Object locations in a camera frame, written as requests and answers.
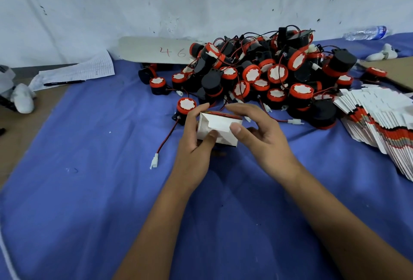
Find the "forearm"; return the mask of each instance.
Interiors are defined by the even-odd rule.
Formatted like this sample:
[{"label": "forearm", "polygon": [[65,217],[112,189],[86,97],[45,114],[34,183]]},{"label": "forearm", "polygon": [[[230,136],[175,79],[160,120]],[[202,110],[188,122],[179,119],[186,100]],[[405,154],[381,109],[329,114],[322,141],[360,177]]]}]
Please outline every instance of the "forearm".
[{"label": "forearm", "polygon": [[410,279],[413,265],[305,168],[282,183],[346,279]]},{"label": "forearm", "polygon": [[181,188],[171,175],[114,280],[169,278],[176,238],[190,196]]}]

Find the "person's right hand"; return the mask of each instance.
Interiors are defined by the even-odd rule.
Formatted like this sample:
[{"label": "person's right hand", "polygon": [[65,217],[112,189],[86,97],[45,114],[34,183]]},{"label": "person's right hand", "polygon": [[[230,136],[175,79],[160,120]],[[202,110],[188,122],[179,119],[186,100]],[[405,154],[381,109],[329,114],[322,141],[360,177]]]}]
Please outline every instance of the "person's right hand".
[{"label": "person's right hand", "polygon": [[283,184],[300,173],[303,166],[292,154],[287,138],[276,120],[253,104],[232,103],[225,107],[237,115],[248,116],[258,125],[258,129],[247,129],[232,123],[230,129],[234,136],[249,148],[268,175]]}]

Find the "plastic bottle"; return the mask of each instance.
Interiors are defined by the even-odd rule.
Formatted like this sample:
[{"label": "plastic bottle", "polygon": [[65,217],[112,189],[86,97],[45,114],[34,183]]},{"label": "plastic bottle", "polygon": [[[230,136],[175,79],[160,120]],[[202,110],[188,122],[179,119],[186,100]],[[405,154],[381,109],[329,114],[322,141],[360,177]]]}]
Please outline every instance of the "plastic bottle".
[{"label": "plastic bottle", "polygon": [[386,26],[371,26],[356,29],[353,32],[344,34],[344,38],[348,41],[356,40],[380,40],[391,34],[391,31]]}]

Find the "brown cardboard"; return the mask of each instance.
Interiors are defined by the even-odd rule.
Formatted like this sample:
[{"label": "brown cardboard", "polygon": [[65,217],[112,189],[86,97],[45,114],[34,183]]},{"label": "brown cardboard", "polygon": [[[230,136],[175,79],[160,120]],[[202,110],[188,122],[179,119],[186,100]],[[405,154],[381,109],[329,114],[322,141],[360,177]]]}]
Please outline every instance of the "brown cardboard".
[{"label": "brown cardboard", "polygon": [[35,109],[31,114],[12,112],[0,106],[0,128],[7,129],[7,132],[0,136],[0,187],[6,182],[68,87],[36,91]]},{"label": "brown cardboard", "polygon": [[362,62],[364,67],[375,67],[387,72],[387,78],[394,83],[413,91],[413,57]]}]

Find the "handwritten number 46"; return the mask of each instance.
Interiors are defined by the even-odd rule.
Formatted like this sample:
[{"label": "handwritten number 46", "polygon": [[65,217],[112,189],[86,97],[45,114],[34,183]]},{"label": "handwritten number 46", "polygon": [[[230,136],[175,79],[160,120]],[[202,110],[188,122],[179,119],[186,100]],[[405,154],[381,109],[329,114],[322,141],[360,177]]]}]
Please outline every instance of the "handwritten number 46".
[{"label": "handwritten number 46", "polygon": [[[172,52],[171,52],[168,48],[166,49],[166,51],[164,51],[164,50],[162,50],[162,49],[163,49],[163,48],[161,48],[161,50],[160,50],[161,53],[166,53],[166,54],[168,54],[168,57],[171,57],[171,56],[169,55],[169,53],[172,53]],[[177,55],[178,55],[179,57],[185,57],[185,56],[186,56],[186,54],[183,52],[183,50],[184,50],[184,48],[178,52]]]}]

